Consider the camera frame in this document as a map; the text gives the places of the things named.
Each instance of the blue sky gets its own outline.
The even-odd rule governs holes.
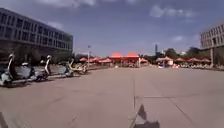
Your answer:
[[[74,35],[74,50],[153,54],[200,47],[199,34],[222,23],[224,0],[1,0],[0,6]]]

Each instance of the window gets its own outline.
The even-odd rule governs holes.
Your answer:
[[[11,38],[12,36],[12,28],[7,27],[5,30],[5,38]]]
[[[20,40],[21,39],[21,31],[19,31],[19,33],[18,33],[18,40]]]
[[[14,26],[15,17],[12,17],[11,26]]]
[[[28,39],[29,39],[29,33],[28,32],[23,32],[22,40],[28,41]]]
[[[221,27],[222,27],[222,32],[224,32],[224,25],[221,25]]]
[[[10,22],[11,22],[11,16],[8,16],[7,25],[10,25]]]
[[[223,43],[223,36],[220,36],[220,43]]]
[[[38,27],[38,34],[42,34],[43,28],[41,26]]]
[[[215,46],[217,44],[216,38],[212,38],[212,42],[213,42],[213,45]]]
[[[31,32],[33,32],[33,28],[34,28],[34,27],[33,27],[33,24],[31,23],[31,26],[30,26],[30,31],[31,31]]]
[[[30,41],[35,42],[35,34],[30,34]]]
[[[48,36],[48,30],[46,28],[44,28],[44,35]]]
[[[55,38],[55,39],[58,38],[58,33],[57,33],[57,32],[54,33],[54,38]]]
[[[216,40],[217,40],[217,44],[220,44],[220,38],[219,38],[219,36],[216,37]]]
[[[59,48],[61,48],[62,46],[61,46],[61,42],[60,41],[58,41],[58,47]]]
[[[221,26],[218,27],[218,33],[221,34]]]
[[[22,26],[23,26],[23,20],[21,20],[21,19],[17,19],[17,22],[16,22],[16,27],[17,28],[22,28]]]
[[[23,29],[30,30],[30,22],[25,21],[23,25]]]
[[[0,26],[0,37],[4,34],[5,27]]]
[[[59,40],[62,40],[62,34],[61,33],[59,34]]]
[[[14,31],[14,39],[17,39],[17,30]]]
[[[35,26],[34,26],[34,32],[36,32],[36,30],[37,30],[37,25],[35,24]]]
[[[6,20],[7,20],[7,15],[4,14],[4,13],[2,13],[2,17],[1,17],[1,21],[0,21],[0,23],[1,23],[1,24],[6,24]]]
[[[48,39],[48,45],[52,46],[52,39]]]
[[[44,45],[47,44],[47,40],[48,40],[47,37],[44,37],[44,38],[43,38],[43,44],[44,44]]]

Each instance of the street light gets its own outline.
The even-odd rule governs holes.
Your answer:
[[[88,64],[87,64],[88,68],[89,68],[90,48],[91,48],[91,46],[88,45]]]

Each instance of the paved ground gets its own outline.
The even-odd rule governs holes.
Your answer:
[[[192,69],[105,69],[0,88],[6,118],[32,128],[128,128],[140,104],[160,128],[223,128],[223,99],[224,72]]]

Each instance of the tall building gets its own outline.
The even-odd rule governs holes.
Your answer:
[[[224,64],[224,23],[201,33],[201,53],[214,64]]]
[[[158,52],[158,45],[155,44],[155,55],[157,54],[157,52]]]
[[[16,56],[48,54],[55,59],[72,53],[73,36],[39,21],[0,8],[0,53]]]

